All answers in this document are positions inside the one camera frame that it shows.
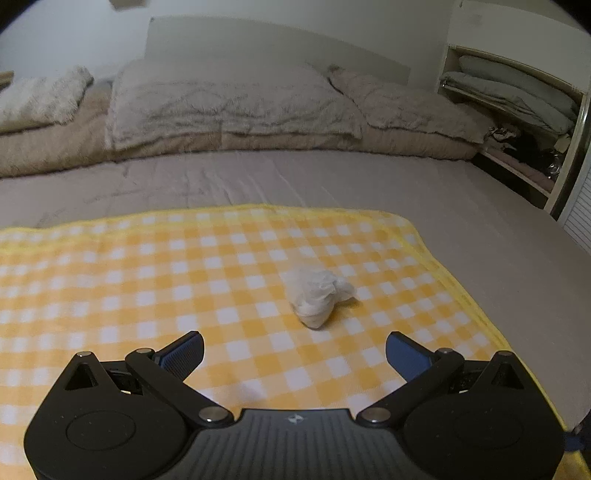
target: wooden shelf board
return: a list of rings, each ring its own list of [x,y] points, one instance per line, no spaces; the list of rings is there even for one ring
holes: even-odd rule
[[[551,192],[548,192],[546,189],[544,189],[543,187],[541,187],[540,185],[538,185],[532,179],[529,179],[528,177],[526,177],[525,175],[523,175],[519,170],[514,169],[513,167],[511,167],[511,165],[503,162],[501,159],[497,158],[492,153],[487,152],[484,149],[480,149],[479,152],[480,152],[480,154],[484,155],[489,160],[492,160],[497,165],[500,165],[501,167],[503,167],[505,170],[510,171],[516,177],[519,177],[521,180],[523,180],[524,182],[526,182],[528,185],[530,185],[531,187],[533,187],[536,190],[538,190],[538,192],[540,192],[545,197],[550,197],[550,193]]]

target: white shelving unit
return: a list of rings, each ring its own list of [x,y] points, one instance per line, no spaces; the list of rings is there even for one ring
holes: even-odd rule
[[[489,160],[536,189],[545,198],[544,210],[558,219],[583,164],[591,119],[591,35],[556,20],[502,5],[458,0],[452,10],[448,45],[440,73],[460,70],[459,57],[472,55],[506,64],[562,90],[580,106],[559,177],[554,185],[540,179],[524,164],[507,162],[499,152],[481,151]],[[556,141],[550,132],[525,125],[502,106],[440,82],[437,91],[454,102],[477,102],[533,134],[549,148]]]

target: white wall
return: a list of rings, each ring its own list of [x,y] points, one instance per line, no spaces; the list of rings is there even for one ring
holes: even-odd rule
[[[39,0],[0,35],[0,71],[56,74],[72,64],[95,74],[142,57],[151,17],[249,18],[328,35],[411,67],[409,85],[431,88],[453,0],[147,0],[115,11],[108,0]]]
[[[559,22],[570,25],[571,27],[583,29],[577,21],[571,17],[562,7],[555,4],[552,0],[486,0],[488,4],[504,5],[505,7],[519,8],[527,12],[533,12],[538,15],[558,20]]]

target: blue gripper pad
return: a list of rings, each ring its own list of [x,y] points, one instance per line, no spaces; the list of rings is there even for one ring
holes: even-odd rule
[[[418,377],[433,364],[431,350],[399,332],[392,332],[386,340],[386,359],[407,382]]]
[[[203,352],[203,337],[192,331],[156,352],[154,361],[179,380],[184,380],[203,361]]]

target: white headboard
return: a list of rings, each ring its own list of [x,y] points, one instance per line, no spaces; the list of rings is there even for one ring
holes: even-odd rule
[[[145,58],[212,57],[309,63],[321,72],[331,64],[406,85],[410,68],[350,43],[299,28],[219,17],[152,18]]]

